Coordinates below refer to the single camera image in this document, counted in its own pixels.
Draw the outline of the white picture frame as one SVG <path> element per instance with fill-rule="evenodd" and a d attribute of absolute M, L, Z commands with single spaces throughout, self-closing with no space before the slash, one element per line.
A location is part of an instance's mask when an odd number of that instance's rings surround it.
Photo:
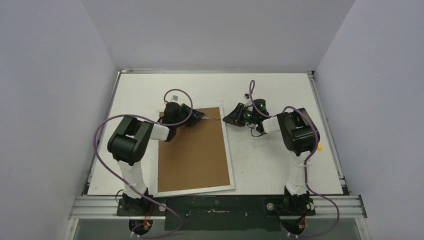
<path fill-rule="evenodd" d="M 208 195 L 235 190 L 223 106 L 199 108 L 206 117 L 193 127 L 182 126 L 170 142 L 158 143 L 152 173 L 155 197 Z"/>

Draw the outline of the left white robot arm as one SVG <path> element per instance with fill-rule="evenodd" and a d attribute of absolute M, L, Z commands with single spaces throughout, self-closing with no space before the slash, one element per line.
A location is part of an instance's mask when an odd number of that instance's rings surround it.
<path fill-rule="evenodd" d="M 125 115 L 110 137 L 107 150 L 118 163 L 124 180 L 123 209 L 145 215 L 152 202 L 146 199 L 148 187 L 143 179 L 141 160 L 149 141 L 170 142 L 181 126 L 193 127 L 204 118 L 204 112 L 182 103 L 169 102 L 157 123 Z"/>

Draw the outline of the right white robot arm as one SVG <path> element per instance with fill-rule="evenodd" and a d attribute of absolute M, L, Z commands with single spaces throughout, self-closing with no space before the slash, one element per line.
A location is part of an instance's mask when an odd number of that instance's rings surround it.
<path fill-rule="evenodd" d="M 284 187 L 283 198 L 273 202 L 274 210 L 285 216 L 314 215 L 315 209 L 305 179 L 303 153 L 312 153 L 319 145 L 320 134 L 314 123 L 309 123 L 304 108 L 271 116 L 266 100 L 259 98 L 238 103 L 233 111 L 223 117 L 223 122 L 238 127 L 249 126 L 260 136 L 280 133 L 286 149 L 294 154 L 289 162 L 289 176 Z"/>

